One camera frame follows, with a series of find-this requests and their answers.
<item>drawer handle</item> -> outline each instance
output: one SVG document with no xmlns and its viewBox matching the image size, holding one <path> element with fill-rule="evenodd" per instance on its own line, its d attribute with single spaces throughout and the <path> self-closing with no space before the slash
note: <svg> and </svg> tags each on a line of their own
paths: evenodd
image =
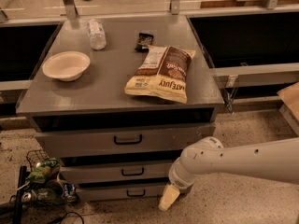
<svg viewBox="0 0 299 224">
<path fill-rule="evenodd" d="M 140 197 L 143 197 L 144 195 L 146 195 L 146 190 L 143 189 L 142 190 L 142 193 L 141 194 L 130 194 L 130 191 L 127 190 L 127 196 L 130 197 L 130 198 L 140 198 Z"/>
<path fill-rule="evenodd" d="M 117 136 L 114 136 L 114 143 L 118 146 L 122 146 L 122 145 L 138 145 L 140 144 L 142 141 L 142 134 L 140 134 L 138 136 L 138 138 L 136 140 L 131 140 L 131 141 L 120 141 L 118 140 Z"/>
<path fill-rule="evenodd" d="M 130 175 L 143 175 L 144 174 L 144 168 L 141 169 L 140 173 L 137 174 L 126 174 L 125 171 L 123 169 L 121 169 L 121 174 L 124 176 L 130 176 Z"/>
</svg>

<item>bowl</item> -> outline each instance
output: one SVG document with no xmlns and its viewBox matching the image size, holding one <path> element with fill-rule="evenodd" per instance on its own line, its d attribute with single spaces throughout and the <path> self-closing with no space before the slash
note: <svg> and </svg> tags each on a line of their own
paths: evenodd
<svg viewBox="0 0 299 224">
<path fill-rule="evenodd" d="M 43 63 L 42 69 L 47 77 L 73 81 L 82 76 L 90 62 L 90 58 L 84 53 L 67 51 L 49 57 Z"/>
</svg>

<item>brown snack bag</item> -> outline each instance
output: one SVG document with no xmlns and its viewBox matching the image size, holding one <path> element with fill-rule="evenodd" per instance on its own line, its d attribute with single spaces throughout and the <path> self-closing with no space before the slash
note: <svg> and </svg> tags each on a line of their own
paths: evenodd
<svg viewBox="0 0 299 224">
<path fill-rule="evenodd" d="M 149 54 L 124 91 L 131 95 L 150 95 L 187 103 L 186 76 L 193 50 L 149 46 Z"/>
</svg>

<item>white robotic arm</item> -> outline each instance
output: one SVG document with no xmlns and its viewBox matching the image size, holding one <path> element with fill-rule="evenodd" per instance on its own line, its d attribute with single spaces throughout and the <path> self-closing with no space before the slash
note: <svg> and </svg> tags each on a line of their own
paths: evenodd
<svg viewBox="0 0 299 224">
<path fill-rule="evenodd" d="M 171 185 L 164 190 L 159 208 L 167 210 L 180 189 L 198 175 L 229 173 L 299 184 L 299 138 L 251 146 L 223 148 L 220 140 L 204 138 L 186 147 L 169 171 Z"/>
</svg>

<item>white bottle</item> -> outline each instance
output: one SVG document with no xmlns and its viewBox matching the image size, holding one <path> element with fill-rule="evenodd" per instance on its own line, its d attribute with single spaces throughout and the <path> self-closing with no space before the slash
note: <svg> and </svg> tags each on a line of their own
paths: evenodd
<svg viewBox="0 0 299 224">
<path fill-rule="evenodd" d="M 106 46 L 106 37 L 102 23 L 91 19 L 87 24 L 88 37 L 92 49 L 103 49 Z"/>
</svg>

